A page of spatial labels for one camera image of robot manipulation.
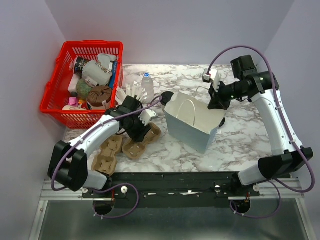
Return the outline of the light blue paper bag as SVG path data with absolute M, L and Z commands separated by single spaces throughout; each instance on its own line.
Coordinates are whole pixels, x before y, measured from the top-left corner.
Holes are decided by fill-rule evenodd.
M 213 143 L 225 117 L 224 110 L 208 109 L 206 103 L 182 92 L 173 94 L 164 113 L 168 133 L 201 154 Z

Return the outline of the white paper cup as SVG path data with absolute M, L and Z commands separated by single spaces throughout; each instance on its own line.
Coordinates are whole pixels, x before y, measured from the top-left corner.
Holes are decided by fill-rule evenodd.
M 169 102 L 164 103 L 164 104 L 161 105 L 161 109 L 162 109 L 163 112 L 165 112 L 165 109 L 166 109 L 166 106 L 168 105 L 168 103 Z

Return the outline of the black cup lid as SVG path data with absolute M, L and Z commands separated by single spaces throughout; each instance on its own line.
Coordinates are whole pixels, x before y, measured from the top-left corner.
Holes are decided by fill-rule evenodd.
M 163 106 L 166 106 L 168 102 L 171 101 L 172 97 L 173 97 L 174 93 L 172 91 L 165 91 L 161 94 L 161 101 L 160 103 L 163 105 Z

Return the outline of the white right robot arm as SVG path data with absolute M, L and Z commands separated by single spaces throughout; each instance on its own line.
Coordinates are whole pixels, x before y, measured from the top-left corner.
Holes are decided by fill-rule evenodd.
M 230 191 L 241 196 L 248 186 L 299 170 L 313 156 L 310 147 L 304 147 L 284 109 L 280 87 L 274 74 L 258 72 L 250 55 L 231 61 L 234 78 L 231 84 L 213 82 L 209 88 L 208 109 L 227 110 L 232 100 L 246 97 L 257 108 L 268 134 L 272 155 L 260 158 L 256 165 L 240 171 L 230 183 Z

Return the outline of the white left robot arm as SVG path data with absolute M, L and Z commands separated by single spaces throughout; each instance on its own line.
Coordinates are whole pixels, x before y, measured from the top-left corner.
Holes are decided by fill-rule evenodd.
M 107 197 L 111 191 L 108 176 L 101 171 L 89 170 L 88 158 L 120 130 L 125 130 L 135 143 L 141 143 L 151 131 L 150 122 L 156 116 L 149 106 L 142 108 L 141 105 L 136 98 L 127 96 L 121 105 L 106 110 L 97 123 L 82 135 L 69 142 L 57 142 L 47 172 L 51 188 L 58 191 L 59 188 L 54 186 L 58 182 L 62 189 L 74 192 L 81 188 L 93 189 L 99 197 Z

